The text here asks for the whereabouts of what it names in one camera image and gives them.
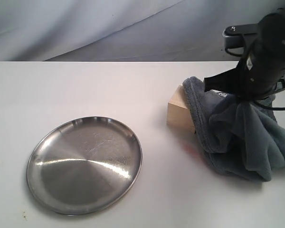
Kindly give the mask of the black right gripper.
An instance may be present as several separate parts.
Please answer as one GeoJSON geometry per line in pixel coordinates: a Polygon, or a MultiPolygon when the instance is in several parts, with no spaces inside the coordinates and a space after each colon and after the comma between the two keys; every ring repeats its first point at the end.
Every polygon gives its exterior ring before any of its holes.
{"type": "Polygon", "coordinates": [[[205,92],[217,90],[257,100],[276,92],[285,75],[285,9],[263,17],[256,29],[256,39],[240,60],[239,71],[234,68],[204,78],[205,92]]]}

